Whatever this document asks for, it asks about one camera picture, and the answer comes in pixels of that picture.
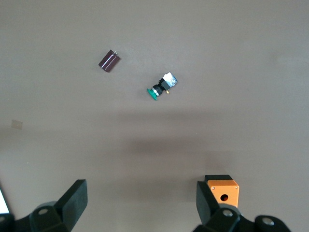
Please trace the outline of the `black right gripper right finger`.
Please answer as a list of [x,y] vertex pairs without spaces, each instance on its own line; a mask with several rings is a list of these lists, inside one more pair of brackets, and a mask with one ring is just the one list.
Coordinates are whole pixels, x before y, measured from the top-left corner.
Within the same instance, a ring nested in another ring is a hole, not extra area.
[[197,212],[201,220],[195,232],[289,232],[277,217],[259,215],[254,221],[246,219],[234,206],[218,203],[206,182],[197,182]]

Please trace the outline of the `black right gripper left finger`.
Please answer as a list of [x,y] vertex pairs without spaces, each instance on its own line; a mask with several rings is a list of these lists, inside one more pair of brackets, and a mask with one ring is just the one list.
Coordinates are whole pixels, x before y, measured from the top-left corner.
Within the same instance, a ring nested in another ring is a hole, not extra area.
[[29,215],[15,219],[0,215],[2,232],[70,232],[87,206],[87,181],[76,180],[56,202],[39,205]]

